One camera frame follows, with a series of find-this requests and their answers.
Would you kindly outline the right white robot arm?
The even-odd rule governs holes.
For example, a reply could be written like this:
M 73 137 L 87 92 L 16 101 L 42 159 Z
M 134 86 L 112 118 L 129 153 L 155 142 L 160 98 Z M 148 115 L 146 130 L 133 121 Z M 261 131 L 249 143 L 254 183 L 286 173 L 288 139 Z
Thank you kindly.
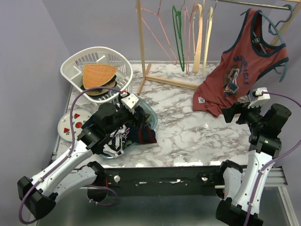
M 226 160 L 216 173 L 217 181 L 225 188 L 215 217 L 229 226 L 263 225 L 263 220 L 258 217 L 261 195 L 273 160 L 281 150 L 278 135 L 292 113 L 280 104 L 273 104 L 264 116 L 260 112 L 261 107 L 250 108 L 249 103 L 240 102 L 222 110 L 227 123 L 239 114 L 236 123 L 247 124 L 251 132 L 246 170 Z

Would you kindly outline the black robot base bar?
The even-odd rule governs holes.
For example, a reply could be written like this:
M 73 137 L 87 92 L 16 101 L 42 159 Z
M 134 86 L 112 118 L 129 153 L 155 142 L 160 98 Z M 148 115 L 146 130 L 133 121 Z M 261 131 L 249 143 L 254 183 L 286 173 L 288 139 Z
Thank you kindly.
M 223 198 L 219 166 L 106 168 L 96 186 L 107 185 L 121 196 L 208 195 Z

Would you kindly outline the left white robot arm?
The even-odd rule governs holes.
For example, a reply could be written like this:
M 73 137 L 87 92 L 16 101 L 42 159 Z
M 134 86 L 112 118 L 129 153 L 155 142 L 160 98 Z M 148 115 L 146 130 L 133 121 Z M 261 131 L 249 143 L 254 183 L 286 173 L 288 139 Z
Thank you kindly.
M 82 125 L 80 133 L 72 134 L 72 144 L 64 154 L 35 176 L 18 181 L 21 208 L 27 208 L 38 220 L 72 189 L 107 189 L 105 170 L 97 162 L 90 162 L 75 175 L 71 172 L 94 154 L 118 158 L 135 144 L 156 142 L 156 125 L 156 114 L 142 100 L 135 102 L 125 97 L 115 104 L 100 105 Z

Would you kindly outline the red graphic tank top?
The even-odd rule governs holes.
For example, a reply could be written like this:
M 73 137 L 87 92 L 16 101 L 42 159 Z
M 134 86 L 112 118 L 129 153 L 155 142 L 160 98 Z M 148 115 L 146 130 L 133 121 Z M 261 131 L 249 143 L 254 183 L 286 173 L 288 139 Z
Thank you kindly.
M 222 53 L 220 64 L 207 75 L 192 98 L 192 110 L 218 117 L 248 94 L 264 75 L 289 61 L 285 44 L 273 46 L 262 36 L 262 11 L 248 9 L 238 37 Z

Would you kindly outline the tan wooden hanger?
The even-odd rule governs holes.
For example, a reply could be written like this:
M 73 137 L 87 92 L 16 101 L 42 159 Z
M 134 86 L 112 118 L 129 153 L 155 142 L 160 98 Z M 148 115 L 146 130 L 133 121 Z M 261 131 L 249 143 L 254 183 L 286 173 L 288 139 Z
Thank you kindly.
M 205 0 L 203 1 L 203 4 L 195 4 L 193 6 L 192 10 L 192 35 L 193 35 L 193 53 L 194 53 L 194 61 L 193 61 L 193 67 L 192 72 L 198 73 L 199 67 L 200 67 L 200 60 L 201 60 L 201 48 L 202 48 L 202 37 L 203 37 L 203 10 L 205 7 Z M 198 15 L 198 36 L 197 41 L 195 41 L 195 19 L 196 14 Z

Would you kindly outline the cream wooden hanger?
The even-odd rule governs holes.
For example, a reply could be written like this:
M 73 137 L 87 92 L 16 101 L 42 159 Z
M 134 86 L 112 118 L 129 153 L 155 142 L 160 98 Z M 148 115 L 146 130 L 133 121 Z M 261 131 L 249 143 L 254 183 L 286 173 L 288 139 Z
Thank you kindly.
M 206 39 L 205 39 L 205 49 L 204 49 L 203 70 L 202 70 L 203 76 L 205 76 L 206 74 L 206 64 L 207 64 L 209 43 L 210 43 L 212 23 L 213 23 L 213 12 L 214 12 L 213 7 L 210 7 L 208 11 L 207 24 L 206 24 Z

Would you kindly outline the green plastic hanger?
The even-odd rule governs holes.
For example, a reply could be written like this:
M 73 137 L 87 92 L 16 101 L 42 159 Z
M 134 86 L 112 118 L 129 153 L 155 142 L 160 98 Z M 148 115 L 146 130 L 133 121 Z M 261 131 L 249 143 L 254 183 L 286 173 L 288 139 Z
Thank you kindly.
M 175 43 L 176 43 L 179 63 L 180 63 L 181 70 L 184 71 L 185 56 L 184 56 L 183 38 L 182 38 L 182 12 L 181 9 L 178 10 L 176 8 L 176 5 L 172 6 L 172 20 L 173 20 L 174 36 L 175 36 Z

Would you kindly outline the pile of dark clothes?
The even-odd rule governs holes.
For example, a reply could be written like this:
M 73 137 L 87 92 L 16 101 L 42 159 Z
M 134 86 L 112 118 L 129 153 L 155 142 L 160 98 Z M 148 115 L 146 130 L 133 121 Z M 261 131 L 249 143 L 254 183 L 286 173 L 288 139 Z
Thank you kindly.
M 113 158 L 123 155 L 123 147 L 127 148 L 132 142 L 141 145 L 157 143 L 156 133 L 150 129 L 148 124 L 143 129 L 130 129 L 128 124 L 125 124 L 111 133 L 109 138 L 109 143 L 104 146 L 103 153 Z

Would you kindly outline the clear blue plastic bin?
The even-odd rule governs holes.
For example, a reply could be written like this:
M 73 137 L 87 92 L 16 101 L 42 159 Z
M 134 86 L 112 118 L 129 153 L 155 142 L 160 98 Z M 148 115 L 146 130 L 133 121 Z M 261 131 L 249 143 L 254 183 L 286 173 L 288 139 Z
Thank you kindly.
M 151 108 L 151 106 L 149 106 L 144 100 L 142 100 L 142 98 L 140 98 L 140 97 L 138 97 L 138 98 L 140 99 L 139 106 L 141 108 L 143 108 L 146 113 L 150 114 L 150 117 L 147 119 L 147 123 L 148 123 L 148 126 L 150 127 L 150 129 L 154 130 L 158 123 L 158 117 L 157 117 L 155 111 Z M 132 142 L 132 144 L 129 145 L 127 148 L 123 147 L 123 151 L 126 152 L 137 144 L 138 143 Z M 104 153 L 99 154 L 99 156 L 104 159 L 113 159 L 112 156 L 109 156 L 108 154 L 104 154 Z

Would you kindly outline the dark hats in basket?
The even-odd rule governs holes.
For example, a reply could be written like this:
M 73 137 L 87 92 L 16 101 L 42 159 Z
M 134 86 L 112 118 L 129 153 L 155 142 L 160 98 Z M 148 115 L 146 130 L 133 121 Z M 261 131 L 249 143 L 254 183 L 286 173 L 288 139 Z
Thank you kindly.
M 82 90 L 86 90 L 88 88 L 92 87 L 114 87 L 117 82 L 116 82 L 116 75 L 113 76 L 101 76 L 101 75 L 95 75 L 95 76 L 83 76 L 83 84 L 81 85 Z M 108 89 L 94 89 L 92 91 L 88 91 L 87 94 L 89 96 L 99 96 L 102 94 L 107 93 L 109 90 Z

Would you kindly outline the wooden clothes rack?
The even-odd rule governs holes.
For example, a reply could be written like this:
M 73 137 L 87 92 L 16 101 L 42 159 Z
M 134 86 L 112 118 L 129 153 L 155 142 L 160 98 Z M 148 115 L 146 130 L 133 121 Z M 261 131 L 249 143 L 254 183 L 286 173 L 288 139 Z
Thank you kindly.
M 249 3 L 249 2 L 243 2 L 243 1 L 237 1 L 237 0 L 216 0 L 216 4 L 217 4 L 218 1 L 227 2 L 227 3 L 230 3 L 230 4 L 237 4 L 237 5 L 248 5 L 248 6 L 256 6 L 256 7 L 260 7 L 260 8 L 272 8 L 272 9 L 280 9 L 280 10 L 289 10 L 289 11 L 291 11 L 291 13 L 290 13 L 289 17 L 287 18 L 287 20 L 285 20 L 283 22 L 283 23 L 287 23 L 287 24 L 282 25 L 280 30 L 277 30 L 276 27 L 274 28 L 276 32 L 280 32 L 281 34 L 284 34 L 286 32 L 289 25 L 291 24 L 291 22 L 293 21 L 293 19 L 295 18 L 295 16 L 298 14 L 298 12 L 301 9 L 301 1 L 300 0 L 285 0 L 285 1 L 288 1 L 288 2 L 296 2 L 296 5 L 293 9 L 290 9 L 289 4 L 280 7 L 280 6 L 274 6 L 274 5 Z M 166 78 L 161 78 L 161 77 L 157 77 L 157 76 L 148 75 L 148 72 L 149 72 L 150 67 L 151 67 L 151 62 L 148 63 L 147 67 L 145 68 L 143 22 L 141 20 L 142 13 L 140 12 L 140 8 L 141 8 L 141 1 L 136 0 L 136 12 L 137 12 L 137 19 L 138 19 L 139 43 L 140 43 L 141 63 L 142 63 L 142 73 L 143 73 L 143 78 L 142 78 L 140 87 L 137 91 L 137 95 L 140 96 L 140 94 L 143 90 L 143 87 L 145 85 L 145 81 L 154 81 L 154 82 L 159 82 L 159 83 L 163 83 L 163 84 L 167 84 L 167 85 L 171 85 L 171 86 L 196 90 L 198 88 L 198 85 L 193 84 L 193 83 L 187 83 L 187 82 L 183 82 L 183 81 L 176 81 L 176 80 L 172 80 L 172 79 L 166 79 Z M 278 36 L 279 36 L 278 38 L 273 39 L 273 41 L 271 42 L 271 45 L 276 44 L 278 42 L 278 40 L 280 40 L 280 34 L 278 34 Z

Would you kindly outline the white plastic laundry basket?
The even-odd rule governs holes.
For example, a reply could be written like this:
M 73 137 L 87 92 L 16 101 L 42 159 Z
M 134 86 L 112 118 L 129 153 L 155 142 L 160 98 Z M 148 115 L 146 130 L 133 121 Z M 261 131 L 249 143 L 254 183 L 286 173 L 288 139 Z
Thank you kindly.
M 116 82 L 113 87 L 119 90 L 126 90 L 133 78 L 133 69 L 129 61 L 119 52 L 107 47 L 90 47 L 84 49 L 64 61 L 61 65 L 61 75 L 70 82 L 79 92 L 83 84 L 83 70 L 86 64 L 106 64 L 117 67 Z M 99 96 L 83 95 L 95 105 L 101 105 L 112 101 L 117 97 L 117 92 L 109 90 Z

